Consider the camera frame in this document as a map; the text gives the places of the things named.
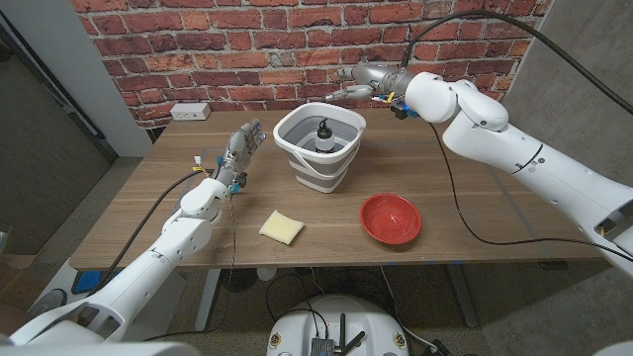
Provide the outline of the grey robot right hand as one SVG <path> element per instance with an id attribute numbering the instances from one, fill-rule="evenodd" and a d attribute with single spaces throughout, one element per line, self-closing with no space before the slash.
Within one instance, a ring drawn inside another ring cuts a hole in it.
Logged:
<path id="1" fill-rule="evenodd" d="M 325 101 L 367 99 L 374 95 L 391 93 L 403 95 L 414 78 L 414 75 L 405 69 L 383 64 L 363 64 L 341 68 L 335 74 L 342 80 L 354 80 L 356 85 L 325 95 Z"/>

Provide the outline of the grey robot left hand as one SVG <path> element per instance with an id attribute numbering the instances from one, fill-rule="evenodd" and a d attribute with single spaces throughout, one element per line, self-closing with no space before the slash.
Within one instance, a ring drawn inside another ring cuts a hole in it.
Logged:
<path id="1" fill-rule="evenodd" d="M 213 178 L 225 184 L 232 193 L 244 188 L 246 169 L 265 138 L 258 119 L 242 125 L 230 136 Z"/>

